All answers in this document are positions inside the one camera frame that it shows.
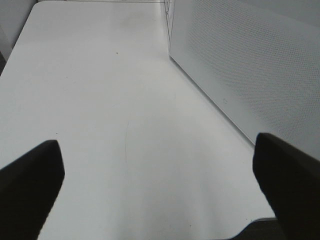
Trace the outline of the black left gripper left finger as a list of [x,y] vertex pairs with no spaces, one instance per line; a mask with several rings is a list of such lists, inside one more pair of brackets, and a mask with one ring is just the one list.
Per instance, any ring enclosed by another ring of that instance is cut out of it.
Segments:
[[0,238],[36,240],[65,178],[57,140],[46,140],[0,170]]

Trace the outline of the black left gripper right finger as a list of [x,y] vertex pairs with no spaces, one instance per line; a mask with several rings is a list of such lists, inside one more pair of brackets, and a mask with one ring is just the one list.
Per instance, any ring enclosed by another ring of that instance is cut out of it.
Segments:
[[259,133],[252,170],[286,238],[318,240],[319,160],[270,133]]

